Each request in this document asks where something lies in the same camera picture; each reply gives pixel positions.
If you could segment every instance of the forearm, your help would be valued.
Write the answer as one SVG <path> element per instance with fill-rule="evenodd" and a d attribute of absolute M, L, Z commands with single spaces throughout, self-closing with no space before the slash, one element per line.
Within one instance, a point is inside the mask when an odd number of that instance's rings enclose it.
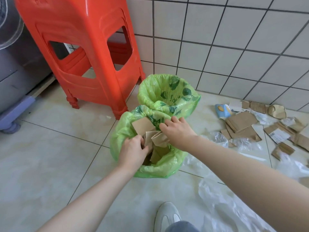
<path fill-rule="evenodd" d="M 295 180 L 199 136 L 188 141 L 186 151 L 275 230 L 305 231 L 309 227 L 309 190 Z"/>
<path fill-rule="evenodd" d="M 96 231 L 111 204 L 133 175 L 123 168 L 115 168 L 38 231 Z"/>

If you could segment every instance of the green garbage bag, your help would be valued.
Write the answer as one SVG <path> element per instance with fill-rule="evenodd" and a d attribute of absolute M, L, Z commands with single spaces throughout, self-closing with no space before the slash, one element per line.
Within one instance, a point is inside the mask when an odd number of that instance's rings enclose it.
<path fill-rule="evenodd" d="M 169 116 L 188 117 L 201 96 L 184 79 L 169 74 L 148 76 L 139 86 L 139 104 Z"/>
<path fill-rule="evenodd" d="M 149 118 L 157 130 L 160 130 L 159 124 L 164 122 L 165 119 L 171 119 L 170 116 L 151 110 L 144 105 L 139 105 L 132 112 L 123 113 L 110 139 L 110 151 L 114 160 L 118 161 L 124 140 L 127 137 L 132 138 L 137 135 L 132 122 L 145 116 Z M 187 156 L 187 152 L 183 152 L 170 144 L 169 148 L 170 152 L 163 156 L 157 164 L 150 166 L 142 165 L 134 176 L 138 178 L 168 178 L 170 175 L 173 175 L 180 168 L 184 158 Z"/>

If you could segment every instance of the tiled wall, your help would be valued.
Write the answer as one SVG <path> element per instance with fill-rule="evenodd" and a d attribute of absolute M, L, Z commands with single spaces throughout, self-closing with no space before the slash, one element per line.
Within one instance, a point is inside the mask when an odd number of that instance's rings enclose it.
<path fill-rule="evenodd" d="M 309 0 L 127 4 L 147 75 L 176 74 L 200 91 L 309 112 Z"/>

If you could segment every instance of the sneaker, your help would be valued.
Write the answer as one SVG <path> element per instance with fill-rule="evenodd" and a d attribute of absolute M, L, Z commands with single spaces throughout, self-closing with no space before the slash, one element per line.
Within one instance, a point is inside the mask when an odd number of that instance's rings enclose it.
<path fill-rule="evenodd" d="M 181 220 L 179 212 L 174 204 L 165 202 L 161 204 L 154 220 L 154 232 L 165 232 L 173 223 Z"/>

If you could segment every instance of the hand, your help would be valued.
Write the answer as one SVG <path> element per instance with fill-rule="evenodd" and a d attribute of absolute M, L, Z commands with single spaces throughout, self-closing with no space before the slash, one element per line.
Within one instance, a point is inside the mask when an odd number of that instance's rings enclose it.
<path fill-rule="evenodd" d="M 173 116 L 171 120 L 165 120 L 165 123 L 160 124 L 160 129 L 168 137 L 170 144 L 182 151 L 187 151 L 190 140 L 197 136 L 183 117 L 178 120 Z"/>
<path fill-rule="evenodd" d="M 142 149 L 141 145 L 144 145 L 141 135 L 136 135 L 131 139 L 127 138 L 119 153 L 118 167 L 135 174 L 143 164 L 149 150 L 148 146 Z"/>

